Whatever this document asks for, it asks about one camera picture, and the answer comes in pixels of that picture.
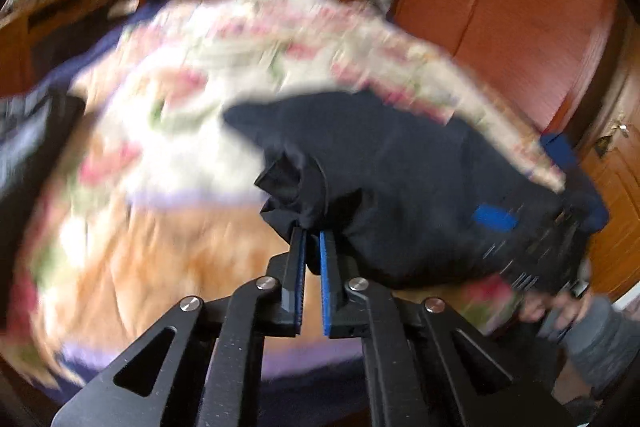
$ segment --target black garment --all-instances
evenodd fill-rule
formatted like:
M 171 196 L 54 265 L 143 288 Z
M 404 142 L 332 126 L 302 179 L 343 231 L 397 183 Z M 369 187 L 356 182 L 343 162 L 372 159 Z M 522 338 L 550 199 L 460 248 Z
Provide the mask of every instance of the black garment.
M 540 382 L 551 393 L 562 371 L 564 357 L 558 343 L 537 336 L 539 329 L 540 324 L 515 321 L 493 340 L 505 357 L 510 357 L 527 377 Z
M 590 427 L 636 427 L 640 418 L 639 396 L 640 354 L 636 355 L 626 373 L 607 389 L 604 403 Z
M 22 232 L 83 111 L 80 98 L 54 90 L 0 100 L 0 327 L 6 324 Z
M 342 234 L 364 274 L 385 285 L 505 270 L 513 283 L 530 274 L 527 284 L 557 291 L 584 253 L 584 242 L 573 248 L 575 209 L 458 118 L 442 126 L 385 106 L 371 92 L 243 103 L 224 118 L 264 149 L 268 167 L 256 185 L 271 198 L 262 217 L 286 240 L 293 226 Z M 474 220 L 483 205 L 502 209 L 517 226 Z

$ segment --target blue gripper pad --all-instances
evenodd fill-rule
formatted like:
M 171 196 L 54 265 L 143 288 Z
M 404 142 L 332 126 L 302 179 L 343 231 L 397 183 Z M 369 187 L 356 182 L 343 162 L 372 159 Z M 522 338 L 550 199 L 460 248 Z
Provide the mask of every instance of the blue gripper pad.
M 324 336 L 328 337 L 331 330 L 331 305 L 329 302 L 329 268 L 324 232 L 320 232 L 320 290 L 322 295 L 322 331 Z

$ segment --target black jacket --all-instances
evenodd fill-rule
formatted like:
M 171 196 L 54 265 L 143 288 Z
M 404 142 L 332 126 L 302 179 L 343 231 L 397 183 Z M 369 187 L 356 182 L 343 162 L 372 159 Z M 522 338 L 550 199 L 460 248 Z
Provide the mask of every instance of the black jacket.
M 40 189 L 83 111 L 80 98 L 55 90 L 0 100 L 0 327 L 6 324 L 22 233 Z
M 442 126 L 370 92 L 242 103 L 224 118 L 264 149 L 263 218 L 287 240 L 293 226 L 334 230 L 385 285 L 503 271 L 516 287 L 557 291 L 575 277 L 586 211 L 529 181 L 463 120 Z

